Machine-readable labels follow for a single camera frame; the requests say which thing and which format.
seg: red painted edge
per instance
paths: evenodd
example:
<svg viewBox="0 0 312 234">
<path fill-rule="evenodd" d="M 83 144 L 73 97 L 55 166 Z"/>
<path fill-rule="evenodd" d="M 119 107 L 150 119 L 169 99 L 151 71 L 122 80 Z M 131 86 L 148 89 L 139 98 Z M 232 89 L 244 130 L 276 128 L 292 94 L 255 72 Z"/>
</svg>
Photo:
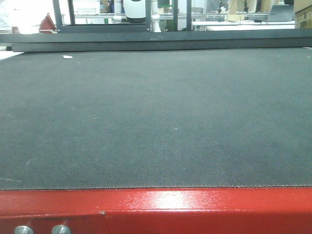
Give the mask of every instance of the red painted edge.
<svg viewBox="0 0 312 234">
<path fill-rule="evenodd" d="M 7 231 L 22 223 L 42 231 L 61 220 L 81 230 L 82 217 L 101 223 L 94 233 L 141 233 L 142 226 L 149 233 L 311 233 L 312 188 L 0 191 Z"/>
</svg>

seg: white table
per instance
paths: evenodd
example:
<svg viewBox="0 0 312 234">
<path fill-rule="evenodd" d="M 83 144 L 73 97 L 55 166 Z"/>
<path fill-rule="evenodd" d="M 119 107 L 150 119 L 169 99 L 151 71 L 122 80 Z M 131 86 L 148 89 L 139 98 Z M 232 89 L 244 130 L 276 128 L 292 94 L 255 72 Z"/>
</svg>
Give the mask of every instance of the white table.
<svg viewBox="0 0 312 234">
<path fill-rule="evenodd" d="M 192 22 L 193 30 L 199 26 L 200 31 L 205 29 L 210 31 L 226 31 L 226 30 L 262 30 L 262 29 L 294 29 L 295 21 L 290 22 L 261 22 L 256 23 L 249 20 L 237 22 L 231 21 L 202 21 Z"/>
</svg>

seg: metal bolt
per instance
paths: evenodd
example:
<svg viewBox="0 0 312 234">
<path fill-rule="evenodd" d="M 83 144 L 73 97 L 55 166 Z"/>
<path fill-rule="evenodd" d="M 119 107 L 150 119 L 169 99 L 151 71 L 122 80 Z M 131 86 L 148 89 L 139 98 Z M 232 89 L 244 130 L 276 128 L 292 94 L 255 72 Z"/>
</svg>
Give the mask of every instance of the metal bolt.
<svg viewBox="0 0 312 234">
<path fill-rule="evenodd" d="M 70 229 L 63 225 L 57 225 L 52 229 L 52 234 L 71 234 Z"/>
<path fill-rule="evenodd" d="M 34 234 L 34 232 L 27 226 L 18 226 L 15 228 L 14 234 Z"/>
</svg>

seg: black metal bar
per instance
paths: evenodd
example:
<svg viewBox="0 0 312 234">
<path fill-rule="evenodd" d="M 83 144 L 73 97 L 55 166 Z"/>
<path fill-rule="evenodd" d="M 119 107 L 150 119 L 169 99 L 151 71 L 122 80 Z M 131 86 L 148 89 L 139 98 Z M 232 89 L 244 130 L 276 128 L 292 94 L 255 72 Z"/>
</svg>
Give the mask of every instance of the black metal bar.
<svg viewBox="0 0 312 234">
<path fill-rule="evenodd" d="M 247 31 L 208 31 L 208 32 L 167 32 L 167 33 L 76 33 L 76 34 L 0 34 L 1 43 L 63 43 L 63 42 L 150 42 L 150 41 L 204 41 L 212 40 L 236 41 L 240 39 L 307 39 L 312 45 L 312 29 L 272 29 L 272 30 L 247 30 Z"/>
<path fill-rule="evenodd" d="M 173 2 L 173 28 L 172 30 L 174 32 L 177 31 L 177 26 L 178 26 L 178 0 L 172 0 Z"/>
<path fill-rule="evenodd" d="M 62 26 L 60 32 L 62 33 L 139 33 L 147 32 L 146 24 L 92 24 L 75 26 Z"/>
<path fill-rule="evenodd" d="M 67 1 L 68 1 L 70 24 L 75 25 L 76 22 L 75 22 L 75 12 L 74 12 L 73 0 L 67 0 Z"/>
<path fill-rule="evenodd" d="M 59 30 L 61 26 L 63 25 L 62 14 L 60 12 L 60 7 L 59 7 L 59 0 L 53 0 L 53 8 L 54 8 L 54 15 L 55 15 L 55 20 L 57 24 L 57 29 Z"/>
<path fill-rule="evenodd" d="M 192 30 L 192 0 L 187 0 L 186 6 L 186 31 Z"/>
<path fill-rule="evenodd" d="M 149 31 L 151 28 L 151 0 L 145 1 L 145 12 L 146 31 Z"/>
<path fill-rule="evenodd" d="M 146 41 L 146 42 L 66 42 L 66 43 L 14 43 L 15 52 L 74 52 L 74 51 L 157 51 L 202 50 L 237 48 L 282 48 L 312 46 L 312 40 L 301 39 L 237 39 L 210 41 Z"/>
</svg>

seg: person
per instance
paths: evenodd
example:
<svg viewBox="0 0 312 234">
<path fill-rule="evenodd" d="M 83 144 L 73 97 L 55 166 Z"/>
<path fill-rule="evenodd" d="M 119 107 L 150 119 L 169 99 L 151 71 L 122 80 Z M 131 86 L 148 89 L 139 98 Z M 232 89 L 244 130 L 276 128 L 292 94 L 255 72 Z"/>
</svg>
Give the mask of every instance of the person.
<svg viewBox="0 0 312 234">
<path fill-rule="evenodd" d="M 20 30 L 14 21 L 12 0 L 0 0 L 0 34 L 19 34 Z"/>
</svg>

